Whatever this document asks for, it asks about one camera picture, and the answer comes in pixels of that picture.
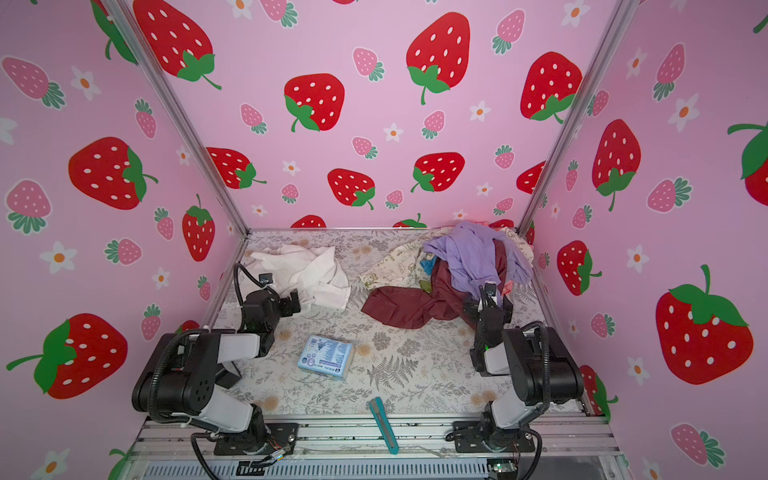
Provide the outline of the white cloth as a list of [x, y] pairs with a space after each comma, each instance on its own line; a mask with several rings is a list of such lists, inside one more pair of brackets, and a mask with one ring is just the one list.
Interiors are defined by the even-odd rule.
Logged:
[[335, 253], [334, 247], [307, 249], [283, 245], [274, 252], [252, 252], [252, 262], [246, 269], [253, 277], [271, 273], [271, 287], [281, 297], [296, 290], [302, 313], [313, 307], [343, 310], [350, 298], [351, 286]]

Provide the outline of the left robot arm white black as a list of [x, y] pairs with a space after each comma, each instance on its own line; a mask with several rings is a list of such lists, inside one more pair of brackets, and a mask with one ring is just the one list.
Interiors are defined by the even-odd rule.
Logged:
[[252, 275], [236, 264], [233, 282], [241, 279], [256, 288], [236, 293], [239, 328], [163, 335], [133, 389], [132, 405], [157, 424], [195, 427], [195, 439], [213, 442], [217, 455], [260, 455], [271, 462], [292, 452], [297, 424], [268, 423], [259, 406], [227, 391], [242, 378], [237, 362], [265, 357], [279, 321], [300, 313], [301, 303], [297, 289], [277, 292], [270, 273]]

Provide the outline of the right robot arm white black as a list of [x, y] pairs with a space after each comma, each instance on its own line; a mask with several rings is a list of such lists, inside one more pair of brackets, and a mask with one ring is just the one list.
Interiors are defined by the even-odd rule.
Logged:
[[533, 437], [531, 423], [551, 406], [584, 393], [581, 373], [555, 329], [541, 321], [511, 328], [513, 310], [496, 284], [481, 288], [472, 365], [483, 377], [508, 377], [512, 387], [490, 401], [477, 422], [454, 425], [446, 438], [459, 452], [517, 447]]

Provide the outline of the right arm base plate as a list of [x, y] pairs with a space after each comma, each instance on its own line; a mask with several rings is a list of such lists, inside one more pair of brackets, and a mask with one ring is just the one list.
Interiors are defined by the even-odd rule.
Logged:
[[481, 421], [455, 421], [445, 435], [459, 453], [533, 453], [536, 444], [530, 434], [498, 429]]

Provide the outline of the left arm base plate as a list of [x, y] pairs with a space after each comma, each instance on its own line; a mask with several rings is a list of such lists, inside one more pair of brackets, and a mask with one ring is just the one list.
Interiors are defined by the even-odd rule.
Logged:
[[242, 433], [221, 434], [214, 447], [215, 456], [276, 456], [291, 455], [298, 438], [298, 423], [269, 422], [250, 427]]

